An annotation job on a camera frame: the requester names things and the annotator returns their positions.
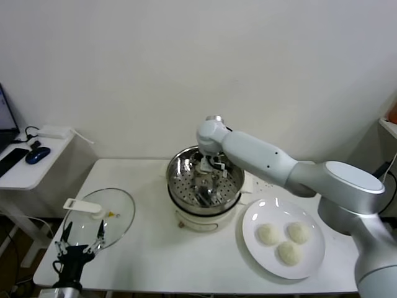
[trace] laptop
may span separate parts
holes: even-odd
[[[19,129],[0,84],[0,153],[18,136]]]

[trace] black cable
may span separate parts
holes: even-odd
[[[375,172],[372,173],[372,176],[379,179],[389,169],[390,164],[391,164],[391,161],[386,161],[379,168],[377,168],[377,170]]]
[[[15,285],[18,281],[19,266],[20,266],[20,263],[19,263],[20,258],[19,258],[18,248],[17,248],[17,245],[16,245],[14,239],[12,239],[12,237],[10,236],[10,233],[7,231],[5,226],[2,225],[2,227],[3,227],[4,232],[6,233],[7,237],[10,239],[10,242],[12,243],[12,246],[14,247],[14,251],[15,251],[15,256],[16,256],[16,260],[17,260],[17,268],[16,268],[15,282],[14,282],[14,285]]]
[[[397,193],[397,178],[396,178],[396,176],[391,171],[388,171],[386,174],[389,174],[394,179],[395,191],[394,191],[389,203],[387,203],[387,205],[381,211],[379,211],[378,214],[381,214],[383,211],[385,211],[391,205],[391,203],[394,201],[396,193]]]
[[[36,127],[36,126],[28,126],[28,127],[26,127],[26,128],[25,128],[26,137],[29,135],[29,134],[27,133],[27,130],[28,130],[28,129],[37,129],[37,130],[39,130],[38,127]]]
[[[35,137],[38,136],[38,135],[31,135],[31,134],[27,133],[28,129],[37,129],[37,130],[39,130],[38,127],[36,127],[36,126],[28,126],[28,127],[25,128],[26,140],[17,139],[17,140],[11,141],[11,143],[12,144],[27,143],[31,138],[35,138]]]
[[[58,269],[58,268],[55,266],[55,264],[61,264],[61,262],[58,261],[58,260],[55,260],[54,262],[52,262],[52,268],[54,268],[54,270],[55,270],[56,273],[61,274],[61,270]]]

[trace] glass lid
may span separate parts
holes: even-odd
[[[82,201],[99,204],[105,214],[94,218],[90,213],[71,210],[63,225],[72,227],[68,237],[69,245],[92,245],[95,243],[102,220],[104,221],[105,243],[102,249],[120,240],[130,228],[135,216],[135,204],[132,196],[117,188],[105,188],[86,195]]]

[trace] rice ball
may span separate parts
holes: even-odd
[[[271,223],[266,223],[261,225],[258,230],[259,239],[266,245],[275,245],[280,242],[280,233],[279,230],[272,225]]]
[[[289,266],[294,266],[302,260],[302,252],[292,241],[285,241],[277,247],[280,259]]]
[[[304,244],[310,239],[310,229],[303,222],[293,222],[287,227],[287,232],[292,241]]]

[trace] cable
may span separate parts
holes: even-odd
[[[7,216],[7,217],[25,217],[25,218],[27,218],[27,219],[38,220],[39,222],[42,222],[43,224],[45,224],[45,225],[48,227],[48,229],[50,230],[50,233],[51,233],[52,238],[54,239],[54,237],[55,237],[54,232],[52,232],[51,226],[48,224],[48,222],[46,222],[46,221],[44,221],[44,220],[42,220],[42,219],[38,219],[38,218],[36,218],[36,217],[27,216],[27,215],[14,215],[14,214],[2,213],[2,212],[0,212],[0,215],[5,215],[5,216]]]
[[[393,160],[391,161],[389,167],[387,168],[386,173],[389,173],[389,170],[390,170],[391,167],[393,166],[393,163],[395,162],[396,157],[397,157],[397,152],[396,152],[396,154],[395,154],[395,157],[393,157]],[[383,176],[382,183],[385,183],[385,180],[386,180],[386,175]]]
[[[19,275],[19,253],[18,253],[18,247],[14,241],[14,239],[12,239],[12,237],[10,236],[10,233],[7,231],[7,229],[5,228],[5,226],[2,226],[4,229],[4,232],[6,233],[7,237],[10,239],[10,242],[12,243],[12,246],[14,247],[14,252],[15,252],[15,256],[16,256],[16,261],[17,261],[17,267],[16,267],[16,273],[15,273],[15,280],[14,280],[14,285],[17,283],[18,280],[18,275]]]
[[[58,269],[58,268],[55,266],[55,264],[61,264],[61,262],[58,261],[58,260],[55,260],[54,262],[52,262],[52,268],[54,268],[54,270],[55,270],[56,273],[61,274],[61,270]]]
[[[27,133],[28,129],[37,129],[38,130],[38,128],[36,126],[28,126],[25,128],[26,140],[17,139],[17,140],[11,141],[11,143],[12,144],[27,143],[30,139],[38,137],[38,135],[31,135],[31,134]]]
[[[33,280],[33,274],[29,274],[28,276],[25,276],[22,278],[20,281],[17,281],[15,283],[16,286],[19,286],[20,284],[24,284],[25,282],[32,281]]]
[[[87,143],[95,144],[95,142],[89,140],[89,139],[86,138],[86,137],[83,137],[83,135],[81,135],[81,133],[77,132],[75,129],[71,129],[71,131],[74,132],[74,133],[75,133],[76,135],[78,135],[79,137],[81,137],[81,138],[82,138],[84,141],[86,141]]]
[[[36,127],[36,126],[28,126],[28,127],[26,127],[26,128],[25,128],[26,137],[29,135],[29,134],[27,133],[27,130],[28,130],[28,129],[37,129],[37,130],[39,130],[38,127]]]
[[[387,208],[389,208],[391,203],[395,200],[395,196],[396,196],[396,193],[397,193],[397,178],[396,178],[396,176],[392,172],[389,172],[389,171],[386,172],[386,174],[389,174],[394,179],[394,181],[395,181],[395,191],[394,191],[389,203],[387,203],[387,205],[384,206],[384,208],[381,211],[379,211],[378,214],[381,214],[383,211],[385,211]]]
[[[35,289],[33,279],[17,285],[15,291],[12,293],[11,298],[31,297]]]

